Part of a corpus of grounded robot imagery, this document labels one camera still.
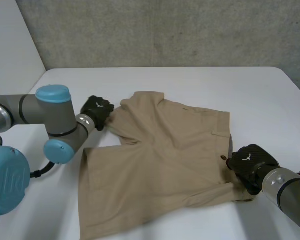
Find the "gray concrete wall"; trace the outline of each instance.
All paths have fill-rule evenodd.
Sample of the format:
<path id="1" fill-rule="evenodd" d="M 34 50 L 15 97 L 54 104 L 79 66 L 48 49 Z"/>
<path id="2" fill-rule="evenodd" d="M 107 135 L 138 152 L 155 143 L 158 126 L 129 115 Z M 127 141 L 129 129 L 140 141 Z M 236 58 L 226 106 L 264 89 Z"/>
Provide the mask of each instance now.
<path id="1" fill-rule="evenodd" d="M 45 67 L 272 66 L 300 88 L 300 0 L 16 0 Z"/>

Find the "white table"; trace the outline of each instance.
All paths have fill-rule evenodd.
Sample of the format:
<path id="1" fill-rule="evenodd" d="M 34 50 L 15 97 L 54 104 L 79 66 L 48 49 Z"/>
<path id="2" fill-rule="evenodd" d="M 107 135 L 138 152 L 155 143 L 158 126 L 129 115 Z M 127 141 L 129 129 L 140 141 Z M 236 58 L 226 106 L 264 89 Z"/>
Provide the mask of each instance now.
<path id="1" fill-rule="evenodd" d="M 273 67 L 77 68 L 46 72 L 45 85 L 69 87 L 76 114 L 91 95 L 116 107 L 135 91 L 164 92 L 166 99 L 231 112 L 234 150 L 258 144 L 282 167 L 300 171 L 300 90 Z M 31 170 L 47 164 L 42 125 L 16 126 L 4 144 L 27 157 Z M 85 147 L 119 145 L 109 132 L 94 132 Z M 0 218 L 0 240 L 79 240 L 78 175 L 73 161 L 32 179 L 23 202 Z M 107 240 L 300 240 L 300 228 L 260 194 L 254 202 L 181 209 Z"/>

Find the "beige shirt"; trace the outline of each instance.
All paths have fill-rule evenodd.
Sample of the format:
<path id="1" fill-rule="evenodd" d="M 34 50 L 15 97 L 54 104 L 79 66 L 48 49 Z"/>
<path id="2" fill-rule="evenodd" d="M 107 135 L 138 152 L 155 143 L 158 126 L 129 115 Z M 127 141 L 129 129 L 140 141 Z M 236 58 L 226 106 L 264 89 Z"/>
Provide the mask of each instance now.
<path id="1" fill-rule="evenodd" d="M 121 146 L 87 148 L 79 180 L 81 240 L 129 230 L 183 207 L 253 199 L 227 168 L 230 114 L 136 92 L 111 115 Z"/>

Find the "robot arm logo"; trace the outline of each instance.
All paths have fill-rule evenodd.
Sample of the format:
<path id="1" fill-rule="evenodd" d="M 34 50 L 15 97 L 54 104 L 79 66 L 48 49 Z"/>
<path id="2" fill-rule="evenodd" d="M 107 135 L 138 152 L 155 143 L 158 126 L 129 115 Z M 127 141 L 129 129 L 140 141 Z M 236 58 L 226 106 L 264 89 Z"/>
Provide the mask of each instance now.
<path id="1" fill-rule="evenodd" d="M 249 153 L 249 156 L 246 159 L 242 159 L 242 161 L 251 160 L 251 153 Z"/>

